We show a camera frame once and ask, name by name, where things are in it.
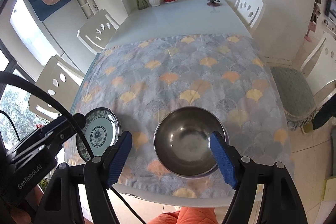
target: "ceramic plate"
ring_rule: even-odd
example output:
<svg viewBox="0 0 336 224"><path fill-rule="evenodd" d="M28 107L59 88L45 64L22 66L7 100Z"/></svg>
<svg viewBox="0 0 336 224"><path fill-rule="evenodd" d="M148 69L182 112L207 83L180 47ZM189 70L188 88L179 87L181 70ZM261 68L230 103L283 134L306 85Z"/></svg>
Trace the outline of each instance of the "ceramic plate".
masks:
<svg viewBox="0 0 336 224"><path fill-rule="evenodd" d="M101 156L109 146L117 142L121 132L120 123L115 114L105 107L95 108L86 114L85 118L86 124L82 131L93 154ZM88 162L90 160L89 153L78 135L76 146L81 158Z"/></svg>
<svg viewBox="0 0 336 224"><path fill-rule="evenodd" d="M163 1L164 3L173 3L173 2L175 2L175 1L177 1L177 0L173 0L173 1Z"/></svg>

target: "tablecloth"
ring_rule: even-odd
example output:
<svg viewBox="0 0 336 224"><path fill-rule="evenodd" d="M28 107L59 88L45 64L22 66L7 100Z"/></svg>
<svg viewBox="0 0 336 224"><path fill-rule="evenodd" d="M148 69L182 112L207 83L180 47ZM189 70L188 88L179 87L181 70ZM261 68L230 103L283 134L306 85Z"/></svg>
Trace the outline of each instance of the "tablecloth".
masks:
<svg viewBox="0 0 336 224"><path fill-rule="evenodd" d="M154 131L171 111L198 106L226 128L230 145L255 162L282 161L292 174L287 123L269 68L252 39L236 35L166 37L105 49L84 78L73 113L107 107L133 147L118 183L163 195L227 198L234 190L219 170L184 179L166 170L153 146ZM66 160L83 163L75 138Z"/></svg>

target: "black cable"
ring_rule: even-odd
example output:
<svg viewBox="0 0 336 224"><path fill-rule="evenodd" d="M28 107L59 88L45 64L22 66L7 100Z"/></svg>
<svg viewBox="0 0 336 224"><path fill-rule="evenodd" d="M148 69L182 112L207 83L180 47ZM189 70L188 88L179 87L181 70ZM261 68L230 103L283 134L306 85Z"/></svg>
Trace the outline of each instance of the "black cable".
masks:
<svg viewBox="0 0 336 224"><path fill-rule="evenodd" d="M23 78L21 78L17 75L13 75L9 72L0 71L0 83L6 84L6 85L13 85L13 86L16 86L16 87L18 87L22 90L25 90L25 91L31 93L32 95L38 97L39 99L43 100L47 104L51 105L59 113L64 115L67 118L67 120L69 121L69 123L72 125L74 130L77 132L77 134L82 139L82 141L85 145L85 148L86 148L87 152L89 153L90 157L92 159L94 158L94 154L93 154L92 149L89 145L89 142L85 138L82 130L80 129L80 127L76 123L73 116L59 102L57 102L54 98L52 98L48 93L46 93L45 91L40 89L38 86L35 86L34 84L28 82L27 80L25 80L25 79L23 79Z"/></svg>
<svg viewBox="0 0 336 224"><path fill-rule="evenodd" d="M111 190L117 195L118 198L127 206L127 208L143 223L147 224L141 217L138 215L135 210L127 203L127 201L119 194L119 192L112 186Z"/></svg>
<svg viewBox="0 0 336 224"><path fill-rule="evenodd" d="M17 136L17 139L20 141L19 134L18 134L17 131L16 131L16 128L15 128L15 126L14 126L14 123L13 123L12 119L11 119L11 118L9 117L9 115L8 115L6 112L4 112L4 111L0 110L0 113L1 113L1 114L4 114L4 115L8 118L8 120L9 120L10 123L12 124L12 127L14 128L14 131L15 131L15 134L16 134L16 136Z"/></svg>

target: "white table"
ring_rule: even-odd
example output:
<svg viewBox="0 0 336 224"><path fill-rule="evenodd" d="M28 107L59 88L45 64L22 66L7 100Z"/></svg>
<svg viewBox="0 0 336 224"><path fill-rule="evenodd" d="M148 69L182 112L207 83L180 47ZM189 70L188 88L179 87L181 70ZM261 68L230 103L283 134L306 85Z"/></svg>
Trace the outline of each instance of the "white table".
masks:
<svg viewBox="0 0 336 224"><path fill-rule="evenodd" d="M207 0L178 0L175 3L144 10L134 10L115 32L106 48L139 42L151 38L187 34L227 33L251 37L236 13L225 2L210 7ZM133 187L115 184L120 192L148 201L189 207L228 206L230 198L180 198L160 195Z"/></svg>
<svg viewBox="0 0 336 224"><path fill-rule="evenodd" d="M251 37L236 13L226 3L210 7L208 0L178 0L158 7L134 10L121 24L106 48L151 38L187 34L227 33Z"/></svg>

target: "human hand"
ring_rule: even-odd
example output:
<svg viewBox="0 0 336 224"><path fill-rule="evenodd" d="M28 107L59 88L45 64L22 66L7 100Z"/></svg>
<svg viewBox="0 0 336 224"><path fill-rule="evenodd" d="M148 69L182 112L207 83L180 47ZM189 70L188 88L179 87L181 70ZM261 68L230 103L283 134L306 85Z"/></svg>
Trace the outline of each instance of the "human hand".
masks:
<svg viewBox="0 0 336 224"><path fill-rule="evenodd" d="M37 185L34 188L34 196L35 196L36 204L39 205L41 202L42 196L43 196L43 191L39 185ZM32 221L30 215L27 212L21 209L18 209L18 208L12 208L10 211L10 215L16 224L29 224ZM86 218L84 218L84 222L85 224L93 224L91 221L87 220Z"/></svg>

